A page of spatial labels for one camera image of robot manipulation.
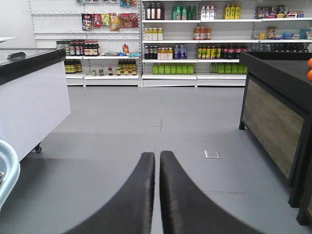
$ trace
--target packaged food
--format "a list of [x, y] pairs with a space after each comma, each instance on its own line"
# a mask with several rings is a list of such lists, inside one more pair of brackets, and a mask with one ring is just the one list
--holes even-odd
[[111, 20], [110, 20], [110, 15], [109, 14], [102, 14], [101, 15], [102, 18], [102, 25], [104, 26], [109, 26], [111, 24]]
[[111, 31], [120, 31], [120, 20], [119, 20], [118, 14], [111, 13], [110, 16], [111, 16], [110, 30]]
[[268, 39], [274, 39], [276, 36], [276, 27], [268, 27]]
[[92, 14], [81, 14], [83, 31], [92, 30]]
[[93, 17], [93, 27], [101, 28], [102, 27], [102, 14], [92, 14]]

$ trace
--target shopping basket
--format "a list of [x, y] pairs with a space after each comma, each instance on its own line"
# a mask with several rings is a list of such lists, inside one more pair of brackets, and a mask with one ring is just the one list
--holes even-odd
[[15, 150], [0, 140], [0, 172], [3, 172], [0, 184], [0, 211], [20, 175], [20, 162]]

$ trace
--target bottle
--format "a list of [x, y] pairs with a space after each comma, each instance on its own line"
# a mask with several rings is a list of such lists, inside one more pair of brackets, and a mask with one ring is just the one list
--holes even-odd
[[196, 7], [195, 7], [195, 6], [193, 6], [193, 11], [192, 11], [192, 20], [196, 20], [196, 17], [197, 17], [197, 15], [196, 15]]
[[231, 8], [230, 5], [227, 4], [226, 7], [224, 8], [224, 19], [229, 20], [231, 17]]
[[165, 48], [165, 60], [168, 60], [169, 59], [169, 49], [166, 47]]
[[209, 20], [210, 19], [210, 7], [206, 6], [206, 10], [205, 10], [205, 20]]
[[161, 20], [161, 7], [160, 3], [156, 3], [156, 20]]
[[158, 65], [156, 63], [153, 64], [153, 75], [158, 75]]
[[181, 6], [176, 6], [175, 17], [176, 20], [181, 20]]
[[231, 8], [230, 8], [230, 19], [231, 20], [235, 19], [235, 7], [233, 4], [231, 5]]
[[197, 59], [201, 59], [201, 45], [197, 49]]
[[149, 59], [153, 59], [154, 47], [150, 45], [148, 47], [148, 50], [149, 50]]
[[211, 40], [211, 28], [207, 28], [207, 40]]
[[224, 63], [219, 63], [218, 74], [224, 74]]
[[201, 8], [201, 12], [200, 12], [200, 19], [201, 19], [201, 20], [205, 20], [205, 18], [206, 18], [206, 7], [203, 6], [203, 7]]
[[164, 31], [162, 30], [162, 28], [158, 29], [158, 40], [163, 40], [164, 37]]
[[232, 64], [231, 74], [237, 74], [238, 65], [237, 63]]
[[148, 40], [153, 40], [153, 28], [148, 29]]
[[157, 28], [153, 28], [153, 40], [158, 40], [158, 33], [157, 33]]
[[153, 59], [157, 58], [158, 58], [158, 45], [155, 45], [153, 49]]
[[172, 50], [172, 48], [170, 47], [169, 48], [169, 51], [168, 51], [168, 60], [173, 60], [173, 50]]
[[161, 63], [161, 64], [158, 66], [158, 74], [160, 74], [160, 75], [165, 74], [165, 67], [164, 67], [164, 64], [163, 64], [163, 63]]
[[151, 6], [151, 20], [155, 20], [155, 16], [156, 16], [155, 13], [156, 13], [156, 8], [155, 8], [155, 3], [153, 2]]
[[241, 14], [240, 5], [237, 5], [235, 7], [235, 20], [239, 20], [240, 19], [240, 14]]
[[187, 9], [186, 6], [182, 9], [181, 20], [187, 20]]
[[183, 45], [180, 45], [180, 59], [186, 59], [186, 52]]
[[144, 59], [150, 59], [150, 50], [148, 48], [148, 45], [144, 47]]
[[175, 59], [180, 59], [180, 50], [178, 45], [175, 45]]
[[193, 32], [193, 40], [200, 39], [200, 27], [195, 27]]
[[151, 5], [149, 3], [146, 4], [146, 12], [145, 12], [145, 19], [151, 19]]
[[189, 6], [189, 8], [187, 9], [187, 20], [192, 20], [192, 8]]
[[204, 27], [200, 27], [199, 28], [199, 39], [200, 40], [204, 40], [204, 34], [205, 34], [205, 28]]
[[157, 59], [160, 60], [161, 48], [159, 47], [157, 50]]
[[160, 60], [165, 60], [165, 48], [161, 48]]
[[164, 8], [164, 6], [161, 5], [160, 9], [161, 9], [160, 19], [165, 20], [165, 8]]

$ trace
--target snack bag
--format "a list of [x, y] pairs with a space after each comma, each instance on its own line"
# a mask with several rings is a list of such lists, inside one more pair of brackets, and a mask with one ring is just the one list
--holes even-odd
[[102, 14], [93, 14], [93, 27], [94, 28], [102, 27]]
[[83, 31], [92, 30], [92, 14], [81, 14], [81, 21]]
[[102, 24], [104, 26], [109, 26], [111, 24], [110, 15], [109, 14], [102, 14]]
[[110, 25], [111, 31], [120, 31], [120, 20], [118, 17], [118, 14], [111, 13], [111, 25]]

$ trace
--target white shelving unit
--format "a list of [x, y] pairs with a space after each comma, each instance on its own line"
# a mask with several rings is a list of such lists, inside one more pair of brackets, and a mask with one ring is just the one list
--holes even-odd
[[[159, 45], [161, 47], [175, 47], [176, 44], [183, 44], [188, 49], [188, 58], [186, 60], [142, 60], [142, 80], [143, 86], [184, 86], [184, 85], [211, 85], [211, 86], [244, 86], [246, 75], [219, 75], [210, 74], [209, 66], [213, 62], [222, 63], [238, 63], [238, 59], [195, 59], [197, 58], [197, 46], [199, 45], [215, 45], [222, 46], [224, 44], [239, 44], [250, 47], [254, 43], [312, 43], [312, 39], [292, 39], [292, 40], [261, 40], [251, 39], [255, 33], [263, 33], [267, 31], [268, 26], [277, 27], [277, 35], [282, 32], [294, 31], [299, 34], [302, 28], [312, 27], [312, 5], [308, 1], [293, 0], [236, 0], [228, 2], [226, 0], [161, 0], [164, 4], [165, 20], [145, 20], [145, 2], [151, 0], [141, 0], [142, 26], [141, 35], [144, 34], [145, 27], [162, 27], [164, 30], [164, 40], [149, 41], [142, 40], [142, 49], [145, 45]], [[241, 19], [221, 19], [225, 4], [235, 4], [239, 1], [241, 5]], [[196, 6], [197, 14], [203, 5], [214, 5], [217, 9], [217, 18], [212, 20], [171, 20], [171, 10], [174, 5]], [[283, 19], [255, 19], [255, 12], [258, 6], [278, 6], [286, 4], [289, 10], [303, 10], [305, 18], [283, 18]], [[196, 26], [210, 27], [212, 29], [211, 40], [192, 40], [193, 28]], [[151, 75], [153, 63], [193, 63], [195, 64], [196, 83], [192, 83], [192, 79], [184, 82], [184, 79], [177, 79], [169, 75]]]

